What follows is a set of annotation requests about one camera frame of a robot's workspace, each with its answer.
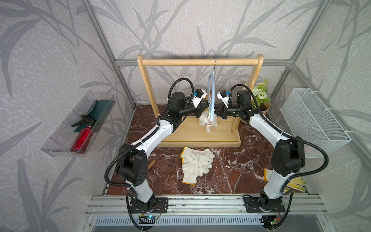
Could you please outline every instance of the cotton glove with yellow trim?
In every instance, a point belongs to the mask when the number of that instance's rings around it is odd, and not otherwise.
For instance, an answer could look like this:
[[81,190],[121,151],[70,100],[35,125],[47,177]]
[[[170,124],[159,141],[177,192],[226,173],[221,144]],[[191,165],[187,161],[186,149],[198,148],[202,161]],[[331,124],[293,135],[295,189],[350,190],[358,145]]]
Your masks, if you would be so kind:
[[183,168],[183,183],[184,184],[196,184],[196,178],[199,175],[198,163],[200,162],[201,154],[197,153],[193,160],[188,163],[182,163]]
[[212,168],[211,163],[214,161],[215,155],[210,149],[205,149],[203,151],[194,150],[189,147],[184,147],[183,152],[180,157],[182,158],[182,165],[187,164],[196,159],[196,155],[200,154],[200,159],[198,160],[198,176],[202,176],[209,172]]
[[213,154],[212,151],[210,151],[210,149],[200,151],[191,149],[189,147],[184,147],[182,153],[180,154],[180,157],[182,158],[182,163],[188,163],[194,160],[197,153],[201,154],[198,167],[208,166],[209,168],[211,168],[212,167],[211,163],[214,161],[215,155]]

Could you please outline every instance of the wire basket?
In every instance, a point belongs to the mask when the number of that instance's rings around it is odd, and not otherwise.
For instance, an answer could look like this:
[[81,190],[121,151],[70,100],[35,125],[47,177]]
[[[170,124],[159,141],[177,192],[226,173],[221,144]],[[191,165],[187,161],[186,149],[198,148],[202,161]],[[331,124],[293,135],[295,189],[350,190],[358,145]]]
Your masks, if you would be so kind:
[[[70,150],[72,144],[79,135],[79,133],[74,132],[76,127],[71,127],[71,125],[81,120],[80,116],[86,115],[96,100],[106,100],[109,102],[88,135],[88,137],[91,137],[91,139],[84,142],[84,145],[85,143],[88,143],[86,145],[86,150],[83,151],[81,148],[79,151],[71,152]],[[57,128],[57,130],[43,144],[41,150],[53,157],[84,157],[94,142],[99,130],[102,128],[104,121],[106,121],[115,103],[116,101],[113,94],[100,94],[93,91],[88,91],[77,104],[77,106],[67,116],[67,118]]]
[[[321,147],[327,154],[351,141],[347,131],[309,88],[294,88],[281,112],[294,136]],[[307,158],[323,157],[311,146],[304,145],[304,149]]]

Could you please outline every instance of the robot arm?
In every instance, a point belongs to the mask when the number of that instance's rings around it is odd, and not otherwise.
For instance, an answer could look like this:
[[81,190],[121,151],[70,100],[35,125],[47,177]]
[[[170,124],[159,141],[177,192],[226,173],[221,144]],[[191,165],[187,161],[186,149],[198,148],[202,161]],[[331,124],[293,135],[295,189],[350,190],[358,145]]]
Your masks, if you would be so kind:
[[136,142],[120,147],[119,153],[122,155],[117,160],[115,172],[130,185],[142,211],[149,211],[154,206],[155,194],[147,182],[148,157],[164,138],[179,127],[182,117],[188,115],[200,117],[208,106],[207,103],[201,102],[205,96],[206,91],[202,89],[197,89],[189,97],[185,97],[181,92],[173,93],[168,107],[157,118],[157,124]]
[[266,118],[262,118],[256,108],[252,108],[249,91],[237,92],[237,104],[232,104],[230,92],[225,90],[217,94],[222,100],[215,109],[215,113],[226,119],[227,116],[240,117],[253,128],[257,129],[274,147],[272,156],[273,172],[270,179],[260,193],[260,208],[272,210],[282,198],[281,189],[287,179],[297,173],[305,165],[304,145],[282,133],[279,133]]

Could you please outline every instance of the black mounting plate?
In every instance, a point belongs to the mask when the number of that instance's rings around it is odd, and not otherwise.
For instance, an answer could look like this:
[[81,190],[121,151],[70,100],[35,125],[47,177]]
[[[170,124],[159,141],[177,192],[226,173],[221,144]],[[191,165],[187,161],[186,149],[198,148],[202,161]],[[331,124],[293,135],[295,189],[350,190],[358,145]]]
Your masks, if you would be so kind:
[[282,200],[279,201],[279,203],[276,205],[277,210],[271,210],[269,212],[263,211],[260,206],[259,206],[259,197],[250,197],[250,196],[245,196],[243,198],[243,202],[245,203],[246,207],[246,212],[247,213],[284,213],[285,212],[285,206],[282,203]]
[[[131,213],[142,213],[142,211],[139,209],[138,205],[138,199],[132,198],[130,201],[130,212]],[[155,197],[155,203],[154,205],[158,205],[161,207],[161,209],[156,206],[152,213],[167,213],[167,207],[168,207],[169,199],[167,197]]]

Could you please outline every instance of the red spray bottle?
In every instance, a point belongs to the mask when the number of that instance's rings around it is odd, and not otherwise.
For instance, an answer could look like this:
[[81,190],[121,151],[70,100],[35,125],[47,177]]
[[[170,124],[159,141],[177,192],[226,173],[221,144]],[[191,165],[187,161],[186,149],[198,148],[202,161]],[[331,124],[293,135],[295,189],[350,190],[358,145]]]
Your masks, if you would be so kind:
[[94,120],[94,118],[91,118],[89,116],[86,116],[86,115],[81,115],[81,120],[75,124],[73,124],[71,127],[75,127],[75,126],[78,126],[78,125],[81,125],[83,123],[86,123],[86,127],[84,129],[82,129],[79,133],[79,135],[77,136],[75,142],[73,143],[72,145],[72,148],[71,148],[71,152],[76,152],[78,154],[84,154],[88,145],[89,145],[89,142],[90,142],[90,139],[92,138],[93,136],[93,132],[91,132],[94,124],[96,123],[96,120]]

